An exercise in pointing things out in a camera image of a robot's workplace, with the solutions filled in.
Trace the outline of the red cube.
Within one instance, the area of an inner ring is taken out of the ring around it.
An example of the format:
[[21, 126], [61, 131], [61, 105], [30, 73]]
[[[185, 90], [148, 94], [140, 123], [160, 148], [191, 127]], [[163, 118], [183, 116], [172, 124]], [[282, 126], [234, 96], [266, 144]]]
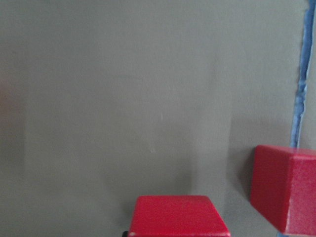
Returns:
[[125, 237], [230, 237], [207, 196], [140, 196]]
[[316, 235], [316, 152], [258, 145], [251, 205], [284, 235]]

